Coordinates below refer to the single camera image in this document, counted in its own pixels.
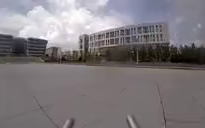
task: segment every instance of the white cloud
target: white cloud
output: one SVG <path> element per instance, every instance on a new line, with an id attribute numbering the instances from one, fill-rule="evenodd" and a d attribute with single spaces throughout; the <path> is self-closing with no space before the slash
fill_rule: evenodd
<path id="1" fill-rule="evenodd" d="M 49 9 L 35 6 L 26 15 L 0 9 L 0 32 L 48 39 L 49 46 L 77 48 L 80 34 L 131 22 L 114 11 L 101 13 L 108 0 L 48 0 L 48 3 Z"/>

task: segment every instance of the metal bar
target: metal bar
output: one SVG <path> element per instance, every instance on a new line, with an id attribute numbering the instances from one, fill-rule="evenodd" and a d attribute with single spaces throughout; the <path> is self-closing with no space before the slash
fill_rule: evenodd
<path id="1" fill-rule="evenodd" d="M 66 122 L 65 122 L 65 125 L 63 126 L 63 128 L 73 128 L 73 126 L 74 126 L 74 119 L 68 119 L 68 120 L 66 120 Z"/>
<path id="2" fill-rule="evenodd" d="M 128 115 L 126 118 L 127 124 L 129 128 L 140 128 L 135 118 L 131 115 Z"/>

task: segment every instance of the tree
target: tree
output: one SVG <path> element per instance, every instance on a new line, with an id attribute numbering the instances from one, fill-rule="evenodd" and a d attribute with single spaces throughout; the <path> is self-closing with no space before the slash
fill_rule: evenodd
<path id="1" fill-rule="evenodd" d="M 153 47 L 150 45 L 150 46 L 148 47 L 148 59 L 149 59 L 150 61 L 153 61 L 154 58 L 155 58 L 155 52 L 154 52 Z"/>
<path id="2" fill-rule="evenodd" d="M 144 45 L 142 45 L 142 47 L 139 49 L 139 60 L 141 61 L 145 61 L 146 60 L 146 48 Z"/>
<path id="3" fill-rule="evenodd" d="M 161 60 L 161 47 L 159 44 L 155 48 L 155 53 L 156 53 L 157 61 L 160 61 Z"/>

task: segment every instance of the window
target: window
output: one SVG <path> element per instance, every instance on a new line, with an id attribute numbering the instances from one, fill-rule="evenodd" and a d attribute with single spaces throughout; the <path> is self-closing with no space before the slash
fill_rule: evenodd
<path id="1" fill-rule="evenodd" d="M 91 41 L 93 40 L 93 36 L 90 36 L 90 40 L 91 40 Z"/>
<path id="2" fill-rule="evenodd" d="M 160 41 L 163 41 L 163 34 L 160 34 Z"/>
<path id="3" fill-rule="evenodd" d="M 156 38 L 155 38 L 155 35 L 153 34 L 153 42 L 155 42 L 156 41 Z"/>
<path id="4" fill-rule="evenodd" d="M 133 31 L 134 31 L 134 34 L 136 34 L 136 28 L 134 28 L 134 30 L 133 30 Z"/>
<path id="5" fill-rule="evenodd" d="M 153 35 L 149 35 L 149 41 L 150 41 L 150 42 L 153 41 Z"/>
<path id="6" fill-rule="evenodd" d="M 125 31 L 121 30 L 121 36 L 124 36 L 124 34 L 125 34 Z"/>
<path id="7" fill-rule="evenodd" d="M 101 45 L 104 46 L 104 40 L 102 40 L 102 44 Z"/>
<path id="8" fill-rule="evenodd" d="M 106 38 L 109 38 L 109 33 L 106 33 Z"/>
<path id="9" fill-rule="evenodd" d="M 138 42 L 141 42 L 141 36 L 138 36 Z"/>
<path id="10" fill-rule="evenodd" d="M 156 32 L 158 32 L 158 25 L 156 25 Z"/>
<path id="11" fill-rule="evenodd" d="M 130 29 L 125 29 L 125 35 L 130 35 Z"/>
<path id="12" fill-rule="evenodd" d="M 126 37 L 125 40 L 126 40 L 126 43 L 130 43 L 130 37 Z"/>
<path id="13" fill-rule="evenodd" d="M 111 45 L 114 44 L 114 39 L 110 39 L 110 44 L 111 44 Z"/>
<path id="14" fill-rule="evenodd" d="M 119 38 L 115 38 L 115 44 L 119 44 Z"/>
<path id="15" fill-rule="evenodd" d="M 119 36 L 119 31 L 117 31 L 117 36 Z"/>
<path id="16" fill-rule="evenodd" d="M 143 33 L 146 33 L 146 27 L 143 27 Z"/>
<path id="17" fill-rule="evenodd" d="M 159 34 L 156 34 L 157 41 L 160 41 Z"/>
<path id="18" fill-rule="evenodd" d="M 131 35 L 133 35 L 133 28 L 131 28 Z"/>
<path id="19" fill-rule="evenodd" d="M 159 27 L 160 27 L 160 32 L 162 32 L 162 31 L 163 31 L 163 30 L 162 30 L 162 25 L 160 25 Z"/>
<path id="20" fill-rule="evenodd" d="M 152 32 L 152 26 L 149 26 L 149 32 Z"/>
<path id="21" fill-rule="evenodd" d="M 114 32 L 110 32 L 110 37 L 114 37 Z"/>
<path id="22" fill-rule="evenodd" d="M 142 27 L 138 27 L 138 34 L 142 33 Z"/>
<path id="23" fill-rule="evenodd" d="M 132 36 L 132 42 L 133 42 L 133 43 L 134 43 L 134 42 L 137 42 L 136 36 Z"/>

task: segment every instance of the paved ground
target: paved ground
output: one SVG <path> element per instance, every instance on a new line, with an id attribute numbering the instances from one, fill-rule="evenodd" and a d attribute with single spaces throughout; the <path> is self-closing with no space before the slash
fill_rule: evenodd
<path id="1" fill-rule="evenodd" d="M 0 65 L 0 126 L 161 128 L 157 85 L 167 128 L 205 128 L 205 71 L 57 64 Z"/>

